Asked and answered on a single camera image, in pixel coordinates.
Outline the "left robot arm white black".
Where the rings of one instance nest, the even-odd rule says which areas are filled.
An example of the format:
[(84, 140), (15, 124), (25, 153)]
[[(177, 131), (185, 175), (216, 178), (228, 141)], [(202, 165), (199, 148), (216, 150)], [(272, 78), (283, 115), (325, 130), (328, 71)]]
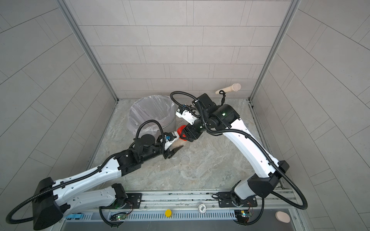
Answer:
[(151, 134), (136, 133), (128, 149), (110, 155), (104, 162), (90, 170), (69, 178), (54, 181), (48, 177), (39, 182), (34, 195), (12, 209), (6, 216), (6, 223), (33, 223), (36, 231), (49, 228), (73, 212), (79, 205), (110, 207), (123, 206), (127, 196), (121, 184), (114, 184), (108, 190), (113, 194), (101, 193), (93, 196), (88, 190), (110, 180), (125, 176), (141, 168), (141, 165), (158, 156), (170, 159), (180, 150), (170, 147), (181, 139), (184, 127), (177, 131), (164, 132), (155, 138)]

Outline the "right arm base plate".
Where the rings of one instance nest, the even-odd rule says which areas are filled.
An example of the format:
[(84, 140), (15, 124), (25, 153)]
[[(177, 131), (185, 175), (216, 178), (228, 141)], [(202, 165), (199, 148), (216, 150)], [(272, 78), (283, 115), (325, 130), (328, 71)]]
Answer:
[(254, 195), (241, 199), (234, 192), (217, 192), (212, 195), (220, 208), (255, 208), (258, 206)]

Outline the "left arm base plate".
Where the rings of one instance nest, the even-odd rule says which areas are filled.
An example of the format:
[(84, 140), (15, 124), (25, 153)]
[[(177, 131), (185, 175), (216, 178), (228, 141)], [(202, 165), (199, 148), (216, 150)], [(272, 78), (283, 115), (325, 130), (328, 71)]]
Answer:
[(116, 195), (114, 201), (108, 205), (101, 207), (102, 209), (138, 209), (141, 204), (141, 193), (129, 193), (126, 197)]

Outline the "red lidded rice jar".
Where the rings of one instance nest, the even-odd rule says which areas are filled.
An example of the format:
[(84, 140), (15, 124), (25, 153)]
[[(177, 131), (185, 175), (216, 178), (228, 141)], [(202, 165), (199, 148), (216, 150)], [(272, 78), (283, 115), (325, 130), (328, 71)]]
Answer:
[(176, 131), (172, 132), (173, 141), (178, 141), (178, 140), (188, 141), (188, 137), (185, 132), (186, 127), (187, 127), (186, 125), (183, 125), (179, 127)]

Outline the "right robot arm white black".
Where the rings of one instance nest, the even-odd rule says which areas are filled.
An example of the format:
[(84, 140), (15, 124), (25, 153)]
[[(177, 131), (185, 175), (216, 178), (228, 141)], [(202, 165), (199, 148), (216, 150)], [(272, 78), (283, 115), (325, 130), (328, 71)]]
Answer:
[[(195, 97), (184, 91), (173, 91), (170, 98), (180, 109), (178, 117), (188, 122), (179, 130), (180, 139), (193, 142), (205, 132), (212, 136), (224, 135), (253, 167), (254, 174), (237, 183), (231, 191), (234, 204), (239, 205), (242, 200), (253, 195), (266, 198), (272, 194), (295, 208), (308, 208), (304, 194), (286, 175), (289, 164), (277, 160), (254, 138), (232, 106), (224, 101), (217, 105), (206, 93)], [(302, 204), (294, 203), (274, 191), (281, 178), (295, 190)]]

